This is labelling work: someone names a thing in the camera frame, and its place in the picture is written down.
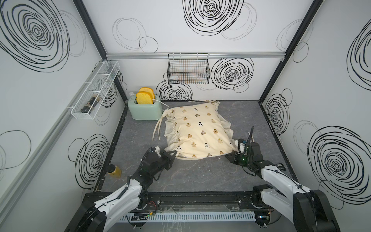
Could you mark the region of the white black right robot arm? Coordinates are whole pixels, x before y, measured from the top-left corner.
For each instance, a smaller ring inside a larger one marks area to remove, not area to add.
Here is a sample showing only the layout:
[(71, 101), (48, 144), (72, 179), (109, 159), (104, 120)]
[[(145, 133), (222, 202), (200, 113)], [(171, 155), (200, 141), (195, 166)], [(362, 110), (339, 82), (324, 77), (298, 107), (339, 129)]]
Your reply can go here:
[(339, 232), (340, 226), (326, 194), (303, 186), (284, 174), (284, 165), (264, 160), (260, 145), (251, 139), (235, 141), (236, 151), (225, 155), (235, 165), (266, 181), (255, 186), (251, 204), (269, 206), (293, 223), (298, 232)]

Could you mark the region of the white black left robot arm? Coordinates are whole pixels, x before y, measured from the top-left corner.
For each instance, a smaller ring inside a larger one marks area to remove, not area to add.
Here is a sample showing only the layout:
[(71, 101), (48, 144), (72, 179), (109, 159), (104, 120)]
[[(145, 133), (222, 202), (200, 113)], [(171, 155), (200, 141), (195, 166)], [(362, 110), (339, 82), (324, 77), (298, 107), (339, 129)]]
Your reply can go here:
[(148, 201), (148, 188), (163, 170), (169, 170), (177, 151), (149, 148), (133, 175), (118, 190), (102, 199), (83, 202), (66, 227), (66, 232), (107, 232), (123, 216), (137, 208), (144, 208)]

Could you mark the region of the cream animal print pillow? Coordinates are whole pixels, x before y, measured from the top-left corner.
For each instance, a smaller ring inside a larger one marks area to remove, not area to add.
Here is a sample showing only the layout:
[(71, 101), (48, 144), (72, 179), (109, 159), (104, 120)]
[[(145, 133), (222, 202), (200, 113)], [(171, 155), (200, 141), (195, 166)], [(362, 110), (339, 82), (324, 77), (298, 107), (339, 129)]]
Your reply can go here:
[(165, 151), (176, 151), (180, 160), (201, 160), (224, 156), (237, 150), (231, 123), (219, 112), (219, 101), (166, 109), (157, 121), (152, 137), (160, 136), (165, 123)]

